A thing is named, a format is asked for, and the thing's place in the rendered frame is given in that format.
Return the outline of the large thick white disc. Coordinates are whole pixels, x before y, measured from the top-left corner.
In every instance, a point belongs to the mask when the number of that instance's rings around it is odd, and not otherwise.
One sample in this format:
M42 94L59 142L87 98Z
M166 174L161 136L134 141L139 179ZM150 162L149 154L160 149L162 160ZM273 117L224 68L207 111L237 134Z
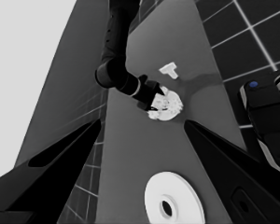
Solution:
M172 172L154 174L144 196L150 224L205 224L203 205L194 188Z

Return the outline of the dark robot body block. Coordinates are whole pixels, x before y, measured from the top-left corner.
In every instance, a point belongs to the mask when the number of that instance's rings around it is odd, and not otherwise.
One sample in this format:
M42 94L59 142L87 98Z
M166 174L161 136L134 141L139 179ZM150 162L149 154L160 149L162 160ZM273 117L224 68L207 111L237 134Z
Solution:
M280 172L280 69L247 81L238 95L265 159Z

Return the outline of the small white T-shaped piece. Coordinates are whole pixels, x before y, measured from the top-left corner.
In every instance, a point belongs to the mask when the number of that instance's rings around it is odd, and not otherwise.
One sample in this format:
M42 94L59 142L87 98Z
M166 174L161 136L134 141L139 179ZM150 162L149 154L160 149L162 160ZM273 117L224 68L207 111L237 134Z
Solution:
M175 65L175 63L171 62L171 63L168 63L168 64L164 65L162 68L159 69L159 71L163 75L168 75L172 79L177 79L178 78L178 74L175 71L176 68L177 68L177 66Z

